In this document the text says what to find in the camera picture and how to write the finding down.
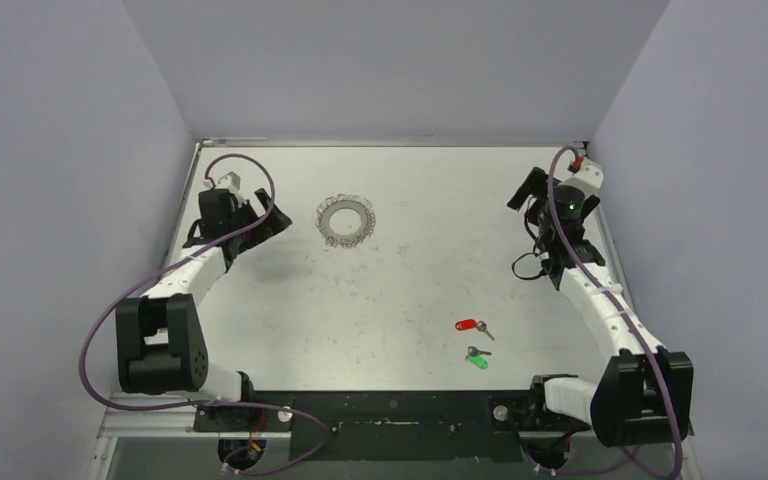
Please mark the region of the silver keyring disc with rings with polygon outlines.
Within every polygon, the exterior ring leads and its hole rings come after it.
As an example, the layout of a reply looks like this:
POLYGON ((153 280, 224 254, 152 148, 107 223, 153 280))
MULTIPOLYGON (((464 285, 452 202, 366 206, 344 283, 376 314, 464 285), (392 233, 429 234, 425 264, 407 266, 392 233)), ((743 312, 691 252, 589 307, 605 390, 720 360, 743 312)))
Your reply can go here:
POLYGON ((328 246, 353 248, 373 234, 376 214, 365 197, 337 194, 318 205, 315 225, 328 246))

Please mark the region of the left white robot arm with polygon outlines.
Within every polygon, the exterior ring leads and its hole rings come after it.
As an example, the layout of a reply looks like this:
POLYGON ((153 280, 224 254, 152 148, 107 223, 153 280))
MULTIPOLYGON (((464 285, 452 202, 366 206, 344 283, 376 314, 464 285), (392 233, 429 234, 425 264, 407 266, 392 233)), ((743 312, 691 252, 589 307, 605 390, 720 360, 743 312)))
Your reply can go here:
POLYGON ((209 358, 198 314, 206 294, 242 253, 291 226, 291 219, 265 189, 254 193, 264 211, 257 213, 233 187, 198 196, 200 216, 182 245, 181 266, 163 275, 142 296, 115 309, 118 377, 131 394, 178 393, 198 401, 221 402, 219 416, 242 431, 257 420, 250 377, 209 358))

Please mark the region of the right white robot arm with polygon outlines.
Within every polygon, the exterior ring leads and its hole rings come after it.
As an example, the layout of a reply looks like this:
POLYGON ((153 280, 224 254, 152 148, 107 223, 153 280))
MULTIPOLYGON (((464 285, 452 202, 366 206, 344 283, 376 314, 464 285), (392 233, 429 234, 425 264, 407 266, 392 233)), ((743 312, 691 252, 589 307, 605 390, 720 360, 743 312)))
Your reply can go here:
POLYGON ((525 402, 528 421, 548 429, 563 417, 591 427, 606 447, 671 443, 690 430, 694 367, 668 350, 622 296, 584 221, 599 204, 599 168, 565 181, 533 168, 507 205, 523 211, 539 275, 577 309, 607 364, 592 383, 572 374, 537 375, 525 402))

